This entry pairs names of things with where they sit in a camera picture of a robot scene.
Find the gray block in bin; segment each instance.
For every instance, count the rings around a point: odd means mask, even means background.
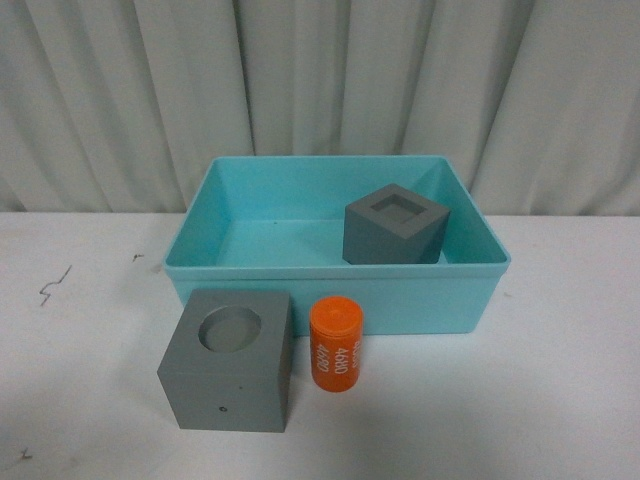
[[[353,265],[436,263],[450,210],[395,183],[345,208],[342,258]]]
[[[287,292],[199,289],[158,377],[180,428],[283,432],[291,355]]]

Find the turquoise plastic bin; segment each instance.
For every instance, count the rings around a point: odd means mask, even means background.
[[[436,264],[350,265],[344,208],[397,183],[451,209]],[[366,334],[472,331],[510,257],[449,162],[435,156],[214,160],[164,268],[186,304],[195,288],[287,290],[295,335],[318,299],[344,295]]]

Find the gray block on table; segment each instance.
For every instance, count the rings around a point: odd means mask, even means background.
[[[353,265],[436,263],[450,210],[395,183],[345,208],[342,258]]]
[[[199,289],[158,377],[180,428],[283,432],[291,356],[287,292]]]

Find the pen mark on table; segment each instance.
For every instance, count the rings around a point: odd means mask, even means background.
[[[60,277],[60,280],[56,280],[55,282],[49,282],[40,289],[40,295],[44,295],[45,297],[44,300],[42,300],[42,303],[40,304],[41,307],[44,307],[44,304],[47,303],[47,300],[49,300],[49,297],[51,297],[51,294],[49,292],[46,292],[45,290],[49,288],[51,285],[60,285],[63,282],[63,280],[66,278],[66,276],[69,274],[69,272],[71,271],[71,267],[73,267],[73,265],[69,265],[69,268],[67,268],[67,271],[64,272],[64,275]]]

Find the square hole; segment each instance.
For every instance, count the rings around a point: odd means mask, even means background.
[[[397,223],[406,223],[426,210],[397,193],[380,200],[371,208]]]

